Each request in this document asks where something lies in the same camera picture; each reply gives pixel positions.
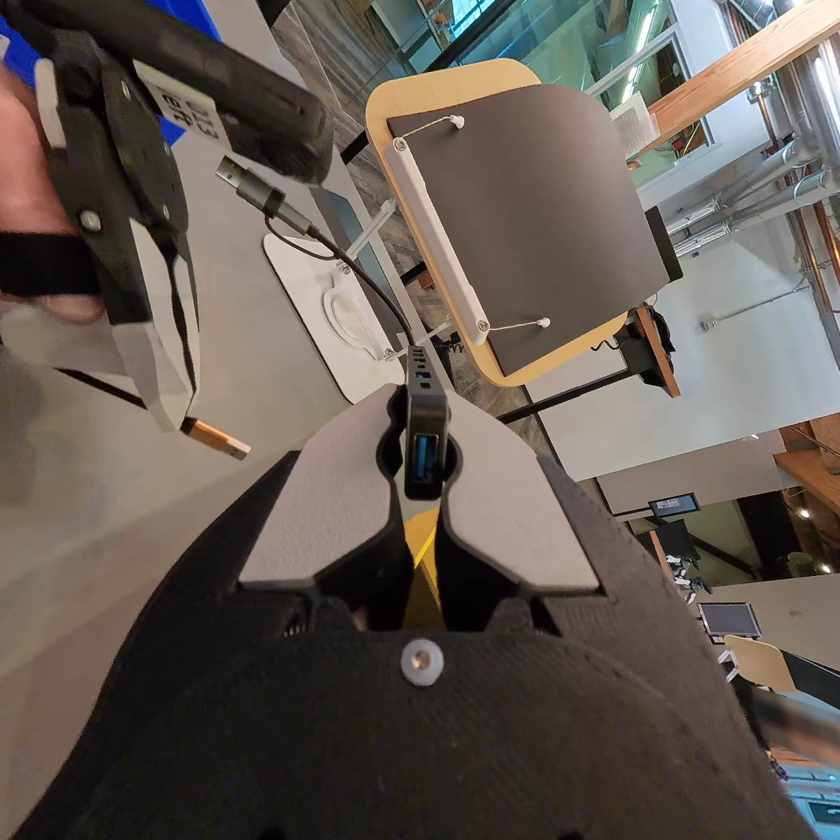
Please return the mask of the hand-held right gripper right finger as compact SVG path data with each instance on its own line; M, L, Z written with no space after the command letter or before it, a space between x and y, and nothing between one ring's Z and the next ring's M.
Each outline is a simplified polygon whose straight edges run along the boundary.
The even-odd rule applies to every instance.
M448 452L435 538L451 632L483 632L513 600L536 632L557 632L544 598L601 583L538 457L508 427L448 394Z

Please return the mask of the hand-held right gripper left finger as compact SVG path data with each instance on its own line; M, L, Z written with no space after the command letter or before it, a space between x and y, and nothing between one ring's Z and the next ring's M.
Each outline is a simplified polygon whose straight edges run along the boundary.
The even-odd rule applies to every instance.
M384 385L301 450L239 575L253 591L298 592L366 611L371 630L403 624L413 582L395 476L406 388Z

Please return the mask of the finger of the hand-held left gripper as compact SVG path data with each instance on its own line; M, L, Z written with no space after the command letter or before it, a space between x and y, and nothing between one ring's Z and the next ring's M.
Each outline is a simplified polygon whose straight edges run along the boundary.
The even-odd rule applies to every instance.
M176 239L177 251L172 261L174 283L174 317L182 340L187 377L192 385L193 398L201 387L200 317L197 304L193 261L185 236Z
M180 430L193 402L193 281L186 259L168 264L148 229L130 219L150 304L146 322L112 327L122 366L165 432Z

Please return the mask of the black usb cable orange plugs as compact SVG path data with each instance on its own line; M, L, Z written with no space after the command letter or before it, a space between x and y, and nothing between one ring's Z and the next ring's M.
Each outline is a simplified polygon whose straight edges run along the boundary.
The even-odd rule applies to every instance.
M114 396L132 406L143 409L144 411L148 409L139 396L126 392L115 385L101 381L80 371L60 368L57 368L56 370L76 382L87 385L107 395ZM184 418L180 426L180 432L186 437L193 439L204 446L234 457L237 460L245 460L251 452L251 447L249 445L237 440L235 437L227 434L223 430L200 421L192 416L186 416Z

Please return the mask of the black hub cable grey plug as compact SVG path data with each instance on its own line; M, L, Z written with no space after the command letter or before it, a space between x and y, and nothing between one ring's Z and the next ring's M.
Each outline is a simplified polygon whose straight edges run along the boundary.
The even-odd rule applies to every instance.
M409 342L408 346L414 347L416 345L413 330L403 310L384 293L383 289L375 283L356 258L351 257L349 253L337 246L310 218L304 216L302 212L291 205L285 192L269 184L255 171L245 168L227 156L220 162L216 174L235 189L238 197L244 199L249 205L262 213L266 227L274 236L280 238L280 234L271 225L271 220L277 218L304 238L320 243L322 247L327 249L331 258L335 258L349 267L351 272L361 279L387 306L393 318L402 327Z

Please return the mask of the person's left hand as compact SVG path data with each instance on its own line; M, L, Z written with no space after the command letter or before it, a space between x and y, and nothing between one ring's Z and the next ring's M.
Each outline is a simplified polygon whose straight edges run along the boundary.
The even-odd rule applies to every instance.
M96 269L59 200L48 148L33 89L2 68L2 299L34 304L65 322L95 322L104 312Z

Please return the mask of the white base pad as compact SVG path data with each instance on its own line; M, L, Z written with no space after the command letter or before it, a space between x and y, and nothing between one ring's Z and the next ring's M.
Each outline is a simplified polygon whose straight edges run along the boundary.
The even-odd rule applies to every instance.
M386 335L352 270L320 244L267 234L264 253L335 384L351 404L402 385L402 347Z

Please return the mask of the yellow plastic bin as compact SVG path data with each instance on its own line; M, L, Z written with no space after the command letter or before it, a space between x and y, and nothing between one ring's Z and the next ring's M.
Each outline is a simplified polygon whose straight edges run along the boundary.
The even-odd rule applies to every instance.
M402 622L405 630L443 631L435 562L435 540L439 507L417 514L404 524L407 547L414 573Z

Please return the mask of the small desk monitor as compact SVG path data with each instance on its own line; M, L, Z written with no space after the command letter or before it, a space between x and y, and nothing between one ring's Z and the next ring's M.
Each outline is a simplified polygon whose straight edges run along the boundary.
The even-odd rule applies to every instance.
M699 619L712 644L724 645L726 636L760 641L763 637L752 606L746 602L696 602Z

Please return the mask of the small wall monitor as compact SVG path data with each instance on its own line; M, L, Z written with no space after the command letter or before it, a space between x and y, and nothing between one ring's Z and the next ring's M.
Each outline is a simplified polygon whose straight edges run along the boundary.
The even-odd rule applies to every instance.
M701 511L697 496L693 492L651 500L648 506L654 517L664 520Z

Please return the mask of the silver ventilation duct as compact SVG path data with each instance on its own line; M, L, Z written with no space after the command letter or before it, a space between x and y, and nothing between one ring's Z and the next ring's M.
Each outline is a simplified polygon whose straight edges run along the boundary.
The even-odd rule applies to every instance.
M838 194L838 35L780 68L776 75L794 129L793 140L667 223L667 234L674 236L711 217L717 220L675 244L678 258Z

